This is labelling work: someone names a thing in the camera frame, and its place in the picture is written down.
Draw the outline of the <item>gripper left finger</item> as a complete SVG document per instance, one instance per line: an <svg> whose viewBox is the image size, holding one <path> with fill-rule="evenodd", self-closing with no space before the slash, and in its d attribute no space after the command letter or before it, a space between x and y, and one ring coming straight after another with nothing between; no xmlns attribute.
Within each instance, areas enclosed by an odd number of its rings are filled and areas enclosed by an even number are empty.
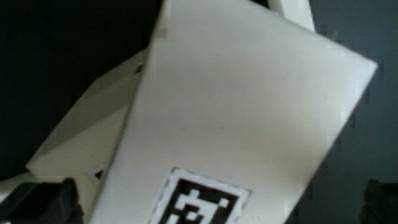
<svg viewBox="0 0 398 224"><path fill-rule="evenodd" d="M0 201L0 224L83 224L72 178L20 183Z"/></svg>

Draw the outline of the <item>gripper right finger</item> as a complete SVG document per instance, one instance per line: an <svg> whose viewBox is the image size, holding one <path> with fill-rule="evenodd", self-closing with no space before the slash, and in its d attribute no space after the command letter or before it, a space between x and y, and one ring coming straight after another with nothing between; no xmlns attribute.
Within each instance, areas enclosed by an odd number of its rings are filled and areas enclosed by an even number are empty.
<svg viewBox="0 0 398 224"><path fill-rule="evenodd" d="M398 183L367 181L360 224L398 224Z"/></svg>

